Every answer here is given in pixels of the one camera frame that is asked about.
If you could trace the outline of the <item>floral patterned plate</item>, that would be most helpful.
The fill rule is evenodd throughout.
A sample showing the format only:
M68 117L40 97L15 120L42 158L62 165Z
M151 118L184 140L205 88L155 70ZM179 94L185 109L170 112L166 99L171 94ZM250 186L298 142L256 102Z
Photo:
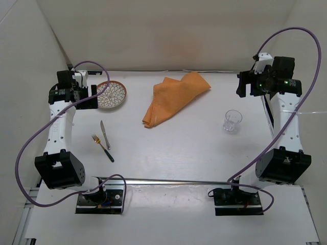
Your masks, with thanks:
M98 96L98 107L112 109L123 103L127 95L126 87L118 81L110 81L106 90Z

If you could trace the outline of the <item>gold fork dark handle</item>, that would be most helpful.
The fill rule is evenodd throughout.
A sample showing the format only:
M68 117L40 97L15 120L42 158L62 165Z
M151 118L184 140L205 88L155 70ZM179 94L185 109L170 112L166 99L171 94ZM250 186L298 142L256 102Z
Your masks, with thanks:
M99 139L99 137L96 134L92 135L93 140L95 141L95 143L97 143L98 145L101 146L101 148L103 149L104 153L107 155L107 157L109 158L109 160L114 163L114 158L111 156L111 154L105 149L105 147L101 144L101 141Z

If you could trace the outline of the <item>silver table knife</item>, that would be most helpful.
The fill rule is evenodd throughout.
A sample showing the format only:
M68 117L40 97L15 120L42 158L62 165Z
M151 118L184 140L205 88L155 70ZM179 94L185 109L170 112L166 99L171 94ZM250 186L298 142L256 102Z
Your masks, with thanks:
M101 131L103 133L104 139L105 139L106 147L107 147L108 150L110 150L111 146L110 146L109 140L107 138L106 130L105 130L105 127L104 127L104 124L103 124L102 120L100 121L100 127L101 127Z

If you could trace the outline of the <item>clear drinking glass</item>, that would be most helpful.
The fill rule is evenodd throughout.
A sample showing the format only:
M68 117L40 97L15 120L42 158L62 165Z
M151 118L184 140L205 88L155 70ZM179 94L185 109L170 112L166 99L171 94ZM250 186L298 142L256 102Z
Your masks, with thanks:
M223 128L226 131L232 132L236 129L236 126L242 121L243 116L237 110L228 110L225 113L225 120L223 124Z

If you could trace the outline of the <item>orange cloth napkin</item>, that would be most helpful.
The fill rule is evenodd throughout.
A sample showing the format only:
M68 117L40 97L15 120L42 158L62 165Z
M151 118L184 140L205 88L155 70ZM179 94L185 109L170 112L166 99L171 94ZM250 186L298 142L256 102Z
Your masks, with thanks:
M198 73L190 72L181 80L165 77L153 86L153 100L143 118L145 128L152 128L170 119L196 96L211 89Z

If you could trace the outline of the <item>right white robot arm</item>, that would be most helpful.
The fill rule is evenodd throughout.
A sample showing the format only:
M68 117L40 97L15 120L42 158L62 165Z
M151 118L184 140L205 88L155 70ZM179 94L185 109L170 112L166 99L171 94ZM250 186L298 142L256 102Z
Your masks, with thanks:
M312 161L311 156L303 152L299 136L295 109L300 103L302 85L300 80L292 78L295 59L259 53L254 60L251 70L238 75L237 94L245 97L246 85L250 85L250 95L261 97L274 143L256 160L254 170L233 179L239 184L229 192L235 204L243 203L248 192L273 184L294 184Z

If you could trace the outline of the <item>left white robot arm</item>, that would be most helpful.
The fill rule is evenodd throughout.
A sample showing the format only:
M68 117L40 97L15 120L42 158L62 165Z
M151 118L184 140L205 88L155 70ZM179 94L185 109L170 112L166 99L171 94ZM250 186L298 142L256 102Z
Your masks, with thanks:
M82 162L71 152L73 118L79 109L96 109L93 98L87 102L73 103L97 93L97 87L87 86L87 71L59 71L58 83L49 91L50 126L48 140L42 156L35 158L35 167L49 189L88 191L95 204L107 199L107 191L98 187L99 179L85 172Z

